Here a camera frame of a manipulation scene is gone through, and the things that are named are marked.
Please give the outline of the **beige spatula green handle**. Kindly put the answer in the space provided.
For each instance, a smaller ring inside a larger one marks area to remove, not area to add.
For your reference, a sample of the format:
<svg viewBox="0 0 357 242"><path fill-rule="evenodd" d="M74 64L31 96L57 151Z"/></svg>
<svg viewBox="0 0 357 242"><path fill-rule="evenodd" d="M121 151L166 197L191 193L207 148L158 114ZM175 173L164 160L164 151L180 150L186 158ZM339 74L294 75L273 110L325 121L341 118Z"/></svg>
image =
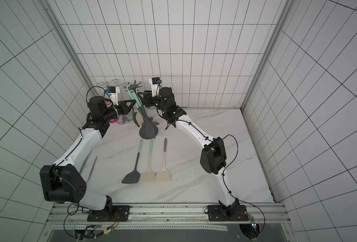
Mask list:
<svg viewBox="0 0 357 242"><path fill-rule="evenodd" d="M147 183L153 183L155 181L155 172L151 169L153 146L154 146L154 139L151 139L150 147L149 147L147 170L140 175L139 183L147 184Z"/></svg>

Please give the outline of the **beige spatula grey handle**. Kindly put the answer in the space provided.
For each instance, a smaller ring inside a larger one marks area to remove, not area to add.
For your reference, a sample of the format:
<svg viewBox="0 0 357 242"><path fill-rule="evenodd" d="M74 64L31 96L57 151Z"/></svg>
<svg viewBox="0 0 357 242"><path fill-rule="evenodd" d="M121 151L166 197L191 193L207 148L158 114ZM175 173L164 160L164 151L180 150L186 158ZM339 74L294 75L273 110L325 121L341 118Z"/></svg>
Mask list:
<svg viewBox="0 0 357 242"><path fill-rule="evenodd" d="M164 139L162 168L155 175L155 182L164 183L171 181L171 174L166 169L167 138Z"/></svg>

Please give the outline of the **chrome glass holder stand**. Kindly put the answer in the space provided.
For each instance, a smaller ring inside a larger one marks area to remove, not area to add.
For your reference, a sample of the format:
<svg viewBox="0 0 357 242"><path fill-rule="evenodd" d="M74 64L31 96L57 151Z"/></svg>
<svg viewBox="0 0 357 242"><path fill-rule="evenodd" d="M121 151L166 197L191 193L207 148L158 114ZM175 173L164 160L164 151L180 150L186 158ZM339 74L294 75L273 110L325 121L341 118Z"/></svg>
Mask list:
<svg viewBox="0 0 357 242"><path fill-rule="evenodd" d="M118 96L119 101L126 100L128 98L126 85L119 79L113 79L113 80L111 80L109 82L108 81L99 82L98 86L104 88L105 91L109 86L119 87L119 89L120 89L120 94ZM121 115L120 119L116 123L119 124L119 125L125 125L125 124L130 123L132 121L132 119L133 119L132 118L132 114L129 113L127 115Z"/></svg>

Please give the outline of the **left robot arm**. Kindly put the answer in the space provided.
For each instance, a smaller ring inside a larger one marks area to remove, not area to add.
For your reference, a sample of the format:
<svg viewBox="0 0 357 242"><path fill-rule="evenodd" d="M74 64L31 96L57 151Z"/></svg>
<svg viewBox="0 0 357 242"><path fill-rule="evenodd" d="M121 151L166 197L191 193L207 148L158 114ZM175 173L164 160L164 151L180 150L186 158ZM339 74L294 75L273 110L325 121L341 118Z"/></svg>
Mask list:
<svg viewBox="0 0 357 242"><path fill-rule="evenodd" d="M135 103L134 100L124 100L115 105L102 96L94 96L88 101L89 113L78 139L57 161L43 166L39 172L46 201L69 202L87 208L90 210L89 221L110 221L114 218L111 197L90 190L80 172L94 146L106 134L110 121L127 115Z"/></svg>

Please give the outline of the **grey utensil rack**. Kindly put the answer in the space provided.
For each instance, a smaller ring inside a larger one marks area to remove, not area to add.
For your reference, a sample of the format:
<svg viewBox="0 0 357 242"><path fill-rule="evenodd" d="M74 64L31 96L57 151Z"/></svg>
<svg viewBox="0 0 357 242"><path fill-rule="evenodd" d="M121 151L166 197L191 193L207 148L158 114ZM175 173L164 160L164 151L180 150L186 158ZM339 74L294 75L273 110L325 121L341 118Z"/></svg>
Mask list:
<svg viewBox="0 0 357 242"><path fill-rule="evenodd" d="M130 86L132 89L138 89L141 86L141 83L137 84L136 81L134 81L133 84L128 83L127 86ZM139 135L143 139L155 139L158 134L158 127L152 125L151 123L146 123L140 127L139 130Z"/></svg>

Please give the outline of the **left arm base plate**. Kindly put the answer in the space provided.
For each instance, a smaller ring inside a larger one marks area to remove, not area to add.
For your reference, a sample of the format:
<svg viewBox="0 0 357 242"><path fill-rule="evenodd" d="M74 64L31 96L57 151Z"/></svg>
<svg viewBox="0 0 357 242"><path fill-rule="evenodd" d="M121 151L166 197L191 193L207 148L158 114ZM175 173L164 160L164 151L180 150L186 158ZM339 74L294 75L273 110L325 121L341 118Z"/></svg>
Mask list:
<svg viewBox="0 0 357 242"><path fill-rule="evenodd" d="M87 217L88 222L126 222L128 221L129 205L112 206L100 211L91 211Z"/></svg>

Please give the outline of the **pink plastic wine glass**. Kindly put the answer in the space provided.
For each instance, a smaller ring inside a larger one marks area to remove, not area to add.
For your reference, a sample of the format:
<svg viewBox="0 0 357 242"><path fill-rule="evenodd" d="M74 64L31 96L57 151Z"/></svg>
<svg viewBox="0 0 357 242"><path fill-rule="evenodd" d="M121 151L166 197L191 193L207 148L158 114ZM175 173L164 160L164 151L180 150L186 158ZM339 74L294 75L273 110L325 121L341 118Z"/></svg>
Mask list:
<svg viewBox="0 0 357 242"><path fill-rule="evenodd" d="M104 113L104 118L107 120L110 124L114 124L118 122L120 119L120 115L118 113L118 110L116 106L108 99L105 99L105 107L106 111Z"/></svg>

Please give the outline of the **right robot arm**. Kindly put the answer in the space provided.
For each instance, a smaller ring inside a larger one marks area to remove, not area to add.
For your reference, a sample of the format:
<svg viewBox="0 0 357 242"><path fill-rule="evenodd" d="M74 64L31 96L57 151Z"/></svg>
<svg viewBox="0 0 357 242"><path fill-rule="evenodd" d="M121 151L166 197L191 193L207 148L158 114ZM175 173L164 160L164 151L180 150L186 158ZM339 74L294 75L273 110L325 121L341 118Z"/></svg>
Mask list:
<svg viewBox="0 0 357 242"><path fill-rule="evenodd" d="M218 178L225 196L222 201L218 201L218 211L211 212L208 209L208 214L213 214L214 217L225 221L232 220L241 208L241 204L229 189L230 184L226 175L226 169L229 165L226 163L227 155L224 139L221 137L214 138L199 128L186 111L176 104L171 88L161 88L159 85L154 85L151 91L137 92L136 96L140 99L142 111L146 107L155 107L157 111L162 112L160 117L167 122L168 126L172 125L183 131L201 147L200 164L207 173Z"/></svg>

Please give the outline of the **grey spatula green handle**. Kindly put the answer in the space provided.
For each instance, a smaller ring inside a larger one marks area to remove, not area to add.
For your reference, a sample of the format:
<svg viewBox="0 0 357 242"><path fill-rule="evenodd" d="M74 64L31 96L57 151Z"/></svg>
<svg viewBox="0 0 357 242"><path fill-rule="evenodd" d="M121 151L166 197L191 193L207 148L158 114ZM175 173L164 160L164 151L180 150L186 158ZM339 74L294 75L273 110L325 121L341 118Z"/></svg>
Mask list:
<svg viewBox="0 0 357 242"><path fill-rule="evenodd" d="M140 173L137 170L137 166L138 166L138 161L139 161L139 157L140 157L140 153L142 150L142 146L143 146L143 140L141 139L138 145L138 152L137 152L137 157L136 157L136 162L135 162L135 166L133 171L131 171L130 173L128 173L122 180L123 184L136 184L139 182L140 179Z"/></svg>

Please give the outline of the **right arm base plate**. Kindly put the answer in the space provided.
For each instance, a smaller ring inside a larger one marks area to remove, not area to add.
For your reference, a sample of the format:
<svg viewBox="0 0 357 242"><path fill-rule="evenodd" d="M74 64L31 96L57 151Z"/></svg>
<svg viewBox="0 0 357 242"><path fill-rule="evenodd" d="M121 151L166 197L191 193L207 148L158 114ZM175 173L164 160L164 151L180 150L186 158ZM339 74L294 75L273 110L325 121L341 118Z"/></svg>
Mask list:
<svg viewBox="0 0 357 242"><path fill-rule="evenodd" d="M240 205L237 209L222 205L208 205L205 211L208 215L208 220L213 222L250 220L245 205Z"/></svg>

